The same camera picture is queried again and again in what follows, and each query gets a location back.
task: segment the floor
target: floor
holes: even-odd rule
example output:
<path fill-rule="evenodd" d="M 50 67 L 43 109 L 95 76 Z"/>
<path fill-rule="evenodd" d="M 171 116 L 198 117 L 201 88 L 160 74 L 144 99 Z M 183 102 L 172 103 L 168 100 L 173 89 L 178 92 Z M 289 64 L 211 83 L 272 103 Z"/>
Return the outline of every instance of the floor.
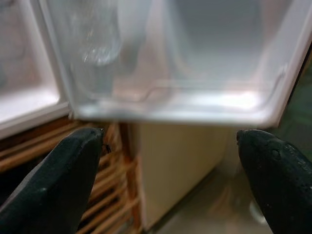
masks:
<path fill-rule="evenodd" d="M 153 234 L 272 234 L 250 215 L 253 197 L 246 176 L 215 172 L 168 214 Z"/>

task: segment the refrigerator door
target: refrigerator door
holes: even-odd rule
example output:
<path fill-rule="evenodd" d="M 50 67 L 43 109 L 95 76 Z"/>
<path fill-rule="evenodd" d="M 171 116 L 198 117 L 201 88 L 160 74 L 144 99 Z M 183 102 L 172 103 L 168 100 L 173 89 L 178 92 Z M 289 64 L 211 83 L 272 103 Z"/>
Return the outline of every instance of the refrigerator door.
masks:
<path fill-rule="evenodd" d="M 68 112 L 34 7 L 0 1 L 0 139 Z"/>
<path fill-rule="evenodd" d="M 310 0 L 39 2 L 85 120 L 271 126 L 312 35 Z"/>

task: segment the reflective floor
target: reflective floor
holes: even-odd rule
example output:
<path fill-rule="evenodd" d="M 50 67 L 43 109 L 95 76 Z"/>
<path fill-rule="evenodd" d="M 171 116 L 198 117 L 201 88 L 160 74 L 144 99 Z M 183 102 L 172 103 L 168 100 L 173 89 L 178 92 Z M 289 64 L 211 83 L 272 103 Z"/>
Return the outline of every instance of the reflective floor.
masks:
<path fill-rule="evenodd" d="M 253 200 L 246 176 L 213 173 L 169 214 L 154 234 L 272 234 L 249 211 Z"/>

